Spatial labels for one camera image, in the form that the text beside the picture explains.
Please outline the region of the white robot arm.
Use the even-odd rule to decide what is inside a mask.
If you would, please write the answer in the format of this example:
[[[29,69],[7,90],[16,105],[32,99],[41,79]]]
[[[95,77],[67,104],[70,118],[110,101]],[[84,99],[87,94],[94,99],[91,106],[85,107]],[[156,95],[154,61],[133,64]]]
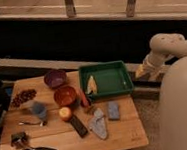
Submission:
[[[157,78],[165,63],[177,57],[165,72],[160,88],[161,150],[187,150],[187,40],[182,34],[153,35],[151,51],[137,68],[135,77]]]

